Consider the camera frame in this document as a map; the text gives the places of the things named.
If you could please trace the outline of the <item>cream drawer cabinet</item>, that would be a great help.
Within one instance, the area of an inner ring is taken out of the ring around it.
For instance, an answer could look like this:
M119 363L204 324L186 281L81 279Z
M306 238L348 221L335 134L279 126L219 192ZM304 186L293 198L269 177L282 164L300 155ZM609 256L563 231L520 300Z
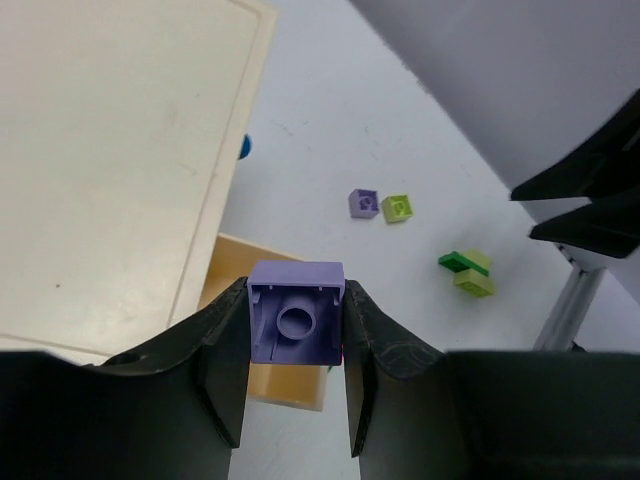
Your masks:
M105 357L198 308L277 20L1 5L1 346Z

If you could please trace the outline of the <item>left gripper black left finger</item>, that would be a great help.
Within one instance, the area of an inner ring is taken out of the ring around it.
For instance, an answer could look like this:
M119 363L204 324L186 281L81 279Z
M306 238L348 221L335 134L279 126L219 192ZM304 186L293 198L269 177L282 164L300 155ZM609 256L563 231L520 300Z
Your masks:
M224 479L250 366L238 279L201 311L100 365L1 355L5 479Z

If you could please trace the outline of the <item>lime lego brick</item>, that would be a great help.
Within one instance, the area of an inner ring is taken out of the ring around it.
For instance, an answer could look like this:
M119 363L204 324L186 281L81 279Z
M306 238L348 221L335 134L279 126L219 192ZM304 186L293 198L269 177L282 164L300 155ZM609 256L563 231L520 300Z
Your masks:
M400 223L413 216L408 195L390 195L381 202L382 212L387 224Z

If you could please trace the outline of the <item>purple lego brick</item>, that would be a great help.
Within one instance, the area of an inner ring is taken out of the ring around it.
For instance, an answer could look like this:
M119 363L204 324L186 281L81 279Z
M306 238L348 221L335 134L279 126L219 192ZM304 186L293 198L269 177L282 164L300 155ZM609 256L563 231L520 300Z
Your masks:
M371 219L380 213L376 190L354 189L348 196L352 218Z
M247 279L251 361L268 363L282 334L297 343L295 364L339 366L345 287L340 262L257 262Z

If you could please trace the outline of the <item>green and lime lego stack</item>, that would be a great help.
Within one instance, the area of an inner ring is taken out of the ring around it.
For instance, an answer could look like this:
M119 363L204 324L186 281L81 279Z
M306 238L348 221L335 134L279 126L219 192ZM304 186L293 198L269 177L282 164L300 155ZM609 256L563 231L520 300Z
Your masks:
M451 251L438 259L441 267L453 273L453 285L476 298L495 293L495 286L490 278L492 263L489 256L477 249Z

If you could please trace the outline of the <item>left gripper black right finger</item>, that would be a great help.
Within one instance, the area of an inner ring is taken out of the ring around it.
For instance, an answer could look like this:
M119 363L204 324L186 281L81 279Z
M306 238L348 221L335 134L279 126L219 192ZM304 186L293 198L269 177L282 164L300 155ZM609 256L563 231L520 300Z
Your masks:
M364 479L635 479L639 359L442 353L356 281L343 300L351 454Z

